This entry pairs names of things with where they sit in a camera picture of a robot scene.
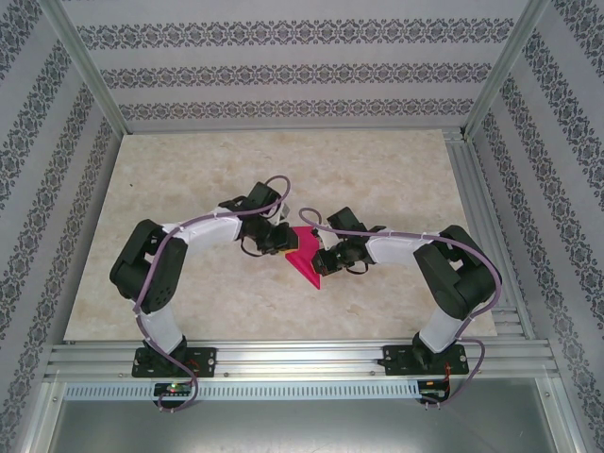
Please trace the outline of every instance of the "striped damask wallpaper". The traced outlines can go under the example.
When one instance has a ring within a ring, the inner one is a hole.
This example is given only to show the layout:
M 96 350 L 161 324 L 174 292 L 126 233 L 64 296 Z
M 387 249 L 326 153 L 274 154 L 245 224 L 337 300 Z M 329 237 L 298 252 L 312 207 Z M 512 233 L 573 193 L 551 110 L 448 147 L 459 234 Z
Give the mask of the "striped damask wallpaper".
M 525 4 L 63 3 L 134 131 L 462 126 Z
M 60 343 L 118 141 L 33 0 L 0 1 L 0 452 Z
M 532 322 L 604 451 L 604 2 L 552 1 L 475 146 Z

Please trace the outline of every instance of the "enclosure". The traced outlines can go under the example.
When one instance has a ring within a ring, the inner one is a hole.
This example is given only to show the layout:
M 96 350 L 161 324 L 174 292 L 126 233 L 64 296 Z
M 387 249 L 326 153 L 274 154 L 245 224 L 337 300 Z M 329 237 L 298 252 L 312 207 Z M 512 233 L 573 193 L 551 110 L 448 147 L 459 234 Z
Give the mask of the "enclosure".
M 0 9 L 1 451 L 604 451 L 604 0 Z M 158 413 L 111 265 L 143 218 L 280 173 L 295 226 L 350 206 L 467 228 L 502 297 L 468 330 L 486 355 L 455 403 L 423 408 L 428 378 L 379 363 L 435 307 L 417 269 L 317 292 L 225 244 L 173 304 L 213 377 Z

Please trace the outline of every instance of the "aluminum frame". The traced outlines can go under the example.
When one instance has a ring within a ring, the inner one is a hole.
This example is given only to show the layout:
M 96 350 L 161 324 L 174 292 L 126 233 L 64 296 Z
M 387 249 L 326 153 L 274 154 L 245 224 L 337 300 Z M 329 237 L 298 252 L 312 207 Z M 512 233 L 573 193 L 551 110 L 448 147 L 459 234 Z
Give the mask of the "aluminum frame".
M 103 110 L 113 132 L 118 140 L 122 140 L 125 135 L 131 134 L 130 128 L 65 8 L 60 0 L 41 0 L 39 4 L 94 99 Z
M 467 137 L 474 137 L 480 129 L 480 123 L 482 123 L 484 116 L 493 104 L 499 88 L 501 88 L 503 81 L 522 52 L 522 47 L 529 39 L 530 33 L 537 25 L 547 5 L 549 5 L 548 0 L 528 0 L 493 70 L 487 77 L 476 102 L 468 114 L 464 127 Z
M 586 451 L 585 445 L 562 386 L 549 342 L 535 339 L 524 310 L 524 302 L 519 295 L 493 206 L 486 197 L 484 180 L 473 149 L 457 129 L 444 130 L 444 136 L 470 231 L 485 252 L 493 257 L 506 280 L 505 299 L 499 308 L 493 310 L 498 336 L 482 338 L 487 352 L 476 378 L 535 379 L 558 451 L 583 453 Z M 201 341 L 190 342 L 190 345 L 218 349 L 215 377 L 200 379 L 201 385 L 212 382 L 218 386 L 230 386 L 237 393 L 238 388 L 241 390 L 245 385 L 254 383 L 267 389 L 304 382 L 308 382 L 310 386 L 323 382 L 337 388 L 339 384 L 348 387 L 351 383 L 364 385 L 368 382 L 375 383 L 374 385 L 392 385 L 414 382 L 418 378 L 441 378 L 385 376 L 383 367 L 377 365 L 377 360 L 382 359 L 382 346 L 410 342 L 410 339 L 340 342 Z M 70 386 L 110 383 L 113 387 L 120 387 L 120 384 L 127 387 L 142 380 L 153 384 L 155 381 L 152 379 L 138 379 L 130 375 L 134 351 L 140 345 L 139 342 L 69 342 L 55 345 L 21 451 L 48 451 L 61 402 Z M 466 346 L 470 367 L 476 364 L 478 354 L 477 346 Z

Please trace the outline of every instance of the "vertical metal post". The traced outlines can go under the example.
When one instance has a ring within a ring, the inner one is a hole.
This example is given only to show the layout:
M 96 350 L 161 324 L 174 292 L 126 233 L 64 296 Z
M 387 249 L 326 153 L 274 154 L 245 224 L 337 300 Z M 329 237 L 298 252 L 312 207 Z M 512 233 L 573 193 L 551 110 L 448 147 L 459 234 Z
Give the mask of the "vertical metal post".
M 472 138 L 476 135 L 484 115 L 489 111 L 499 88 L 501 88 L 503 81 L 522 52 L 522 47 L 529 39 L 530 33 L 537 25 L 548 4 L 548 0 L 528 0 L 524 11 L 522 11 L 503 47 L 503 51 L 501 51 L 501 55 L 499 55 L 493 70 L 487 77 L 487 81 L 482 86 L 482 90 L 468 114 L 468 120 L 465 123 L 466 136 Z
M 537 390 L 559 453 L 586 453 L 585 443 L 560 377 L 537 377 Z
M 21 453 L 47 453 L 59 419 L 60 407 L 65 395 L 64 382 L 44 382 L 27 426 Z
M 453 173 L 460 188 L 461 201 L 466 210 L 470 231 L 479 239 L 480 246 L 491 257 L 503 279 L 507 302 L 516 307 L 525 337 L 533 340 L 535 334 L 529 320 L 520 288 L 516 281 L 507 246 L 489 198 L 486 182 L 478 165 L 474 146 L 461 139 L 448 139 L 445 143 Z
M 131 131 L 60 0 L 40 0 L 40 7 L 55 32 L 59 35 L 59 39 L 88 85 L 94 99 L 103 110 L 105 117 L 111 124 L 111 128 L 118 139 L 122 140 L 122 137 L 131 134 Z

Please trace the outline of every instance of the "robotic arm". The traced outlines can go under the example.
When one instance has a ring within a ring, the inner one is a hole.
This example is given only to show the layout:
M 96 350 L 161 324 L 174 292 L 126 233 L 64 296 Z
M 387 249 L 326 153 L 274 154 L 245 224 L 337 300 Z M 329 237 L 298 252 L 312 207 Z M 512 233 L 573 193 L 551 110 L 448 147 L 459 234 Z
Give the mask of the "robotic arm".
M 120 295 L 131 299 L 133 306 L 136 306 L 151 269 L 148 257 L 158 253 L 159 245 L 170 231 L 180 228 L 156 257 L 157 267 L 140 305 L 140 321 L 148 335 L 144 342 L 146 368 L 159 368 L 167 376 L 177 372 L 177 367 L 150 347 L 151 342 L 176 361 L 184 362 L 187 356 L 186 338 L 178 328 L 169 304 L 176 292 L 186 256 L 217 243 L 242 241 L 243 246 L 245 238 L 252 239 L 262 255 L 298 247 L 297 235 L 287 222 L 283 222 L 288 213 L 284 203 L 277 204 L 266 213 L 237 215 L 238 212 L 268 207 L 279 199 L 281 195 L 278 192 L 258 182 L 248 196 L 220 203 L 208 220 L 187 226 L 187 222 L 159 225 L 147 219 L 135 227 L 109 274 L 109 280 L 117 286 Z M 219 216 L 225 213 L 235 215 Z
M 331 228 L 366 232 L 350 208 L 327 218 Z M 470 313 L 495 292 L 491 271 L 474 255 L 447 243 L 397 236 L 352 236 L 315 230 L 324 248 L 312 259 L 316 273 L 328 276 L 340 270 L 351 271 L 361 262 L 365 272 L 370 265 L 417 263 L 438 305 L 428 324 L 413 338 L 412 355 L 427 370 L 456 342 L 457 334 Z M 369 232 L 392 232 L 385 226 L 374 226 Z M 482 254 L 480 248 L 460 226 L 449 226 L 430 234 L 465 244 Z

